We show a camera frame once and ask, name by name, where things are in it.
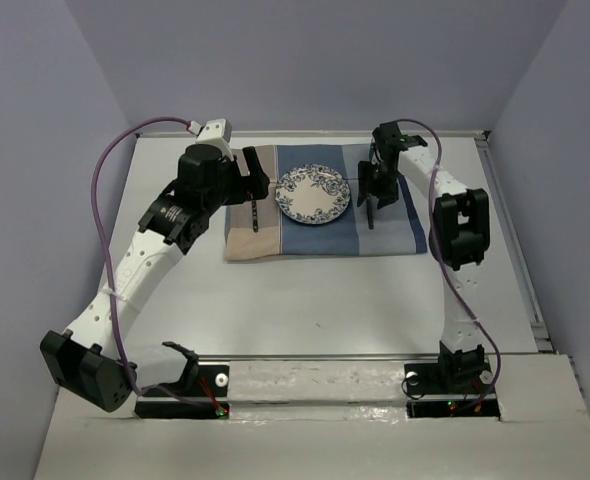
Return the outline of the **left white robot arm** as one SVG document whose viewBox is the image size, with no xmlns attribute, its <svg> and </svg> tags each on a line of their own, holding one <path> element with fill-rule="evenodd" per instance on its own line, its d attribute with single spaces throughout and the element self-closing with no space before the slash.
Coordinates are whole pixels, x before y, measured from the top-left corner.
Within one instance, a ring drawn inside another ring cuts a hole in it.
<svg viewBox="0 0 590 480">
<path fill-rule="evenodd" d="M 200 380 L 198 355 L 173 341 L 128 354 L 124 338 L 164 277 L 182 260 L 222 206 L 263 200 L 269 177 L 257 151 L 237 158 L 220 148 L 193 144 L 178 160 L 177 176 L 138 222 L 119 265 L 108 265 L 105 285 L 61 333 L 48 332 L 40 351 L 55 383 L 105 412 L 131 394 L 190 392 Z"/>
</svg>

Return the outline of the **silver table knife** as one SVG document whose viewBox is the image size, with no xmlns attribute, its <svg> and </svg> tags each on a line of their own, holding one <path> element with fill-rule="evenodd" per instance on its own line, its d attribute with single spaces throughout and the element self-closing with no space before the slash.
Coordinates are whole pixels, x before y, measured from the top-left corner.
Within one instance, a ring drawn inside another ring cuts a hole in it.
<svg viewBox="0 0 590 480">
<path fill-rule="evenodd" d="M 374 206 L 373 206 L 373 198 L 371 195 L 367 195 L 366 197 L 366 214 L 367 214 L 367 223 L 369 230 L 374 230 Z"/>
</svg>

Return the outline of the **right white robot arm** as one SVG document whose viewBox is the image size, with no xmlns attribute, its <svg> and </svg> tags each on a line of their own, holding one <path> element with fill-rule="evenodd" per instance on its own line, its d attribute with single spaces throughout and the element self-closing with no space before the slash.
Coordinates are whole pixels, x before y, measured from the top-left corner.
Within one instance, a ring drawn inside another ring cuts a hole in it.
<svg viewBox="0 0 590 480">
<path fill-rule="evenodd" d="M 495 379 L 487 360 L 490 337 L 473 311 L 479 267 L 490 247 L 490 199 L 482 188 L 470 188 L 441 166 L 419 135 L 401 131 L 400 121 L 379 124 L 372 132 L 369 158 L 358 164 L 357 204 L 374 213 L 396 203 L 402 179 L 410 181 L 428 202 L 431 255 L 443 279 L 444 323 L 439 354 L 432 363 L 405 367 L 402 389 L 409 399 L 428 396 L 485 396 Z"/>
</svg>

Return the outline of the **blue beige checked cloth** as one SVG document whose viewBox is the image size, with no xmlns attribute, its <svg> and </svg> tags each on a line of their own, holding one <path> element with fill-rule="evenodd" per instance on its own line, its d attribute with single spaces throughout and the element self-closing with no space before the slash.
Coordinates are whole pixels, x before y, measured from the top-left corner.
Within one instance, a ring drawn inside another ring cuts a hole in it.
<svg viewBox="0 0 590 480">
<path fill-rule="evenodd" d="M 365 208 L 356 206 L 357 166 L 368 158 L 368 145 L 263 145 L 256 151 L 271 180 L 269 196 L 257 202 L 258 233 L 252 229 L 251 202 L 226 210 L 226 261 L 276 255 L 397 256 L 428 251 L 424 228 L 403 177 L 398 180 L 399 200 L 377 210 L 374 230 L 369 230 Z M 320 226 L 304 225 L 286 217 L 277 206 L 277 180 L 292 168 L 306 164 L 330 167 L 348 181 L 351 203 L 337 220 Z"/>
</svg>

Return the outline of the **silver fork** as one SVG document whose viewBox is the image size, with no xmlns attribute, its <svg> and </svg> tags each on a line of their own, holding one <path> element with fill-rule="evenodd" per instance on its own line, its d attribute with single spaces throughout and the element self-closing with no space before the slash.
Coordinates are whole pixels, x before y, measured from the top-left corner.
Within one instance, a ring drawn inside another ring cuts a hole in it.
<svg viewBox="0 0 590 480">
<path fill-rule="evenodd" d="M 258 221 L 258 203 L 257 200 L 251 200 L 251 220 L 252 220 L 252 229 L 254 233 L 259 232 L 259 221 Z"/>
</svg>

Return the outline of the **blue floral ceramic plate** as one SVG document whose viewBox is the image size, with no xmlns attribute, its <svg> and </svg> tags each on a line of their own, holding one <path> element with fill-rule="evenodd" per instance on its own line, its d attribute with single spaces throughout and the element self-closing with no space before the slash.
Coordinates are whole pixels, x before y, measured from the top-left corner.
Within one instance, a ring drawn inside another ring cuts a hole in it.
<svg viewBox="0 0 590 480">
<path fill-rule="evenodd" d="M 292 168 L 278 180 L 275 201 L 289 219 L 304 225 L 337 220 L 348 208 L 351 190 L 336 170 L 318 164 Z"/>
</svg>

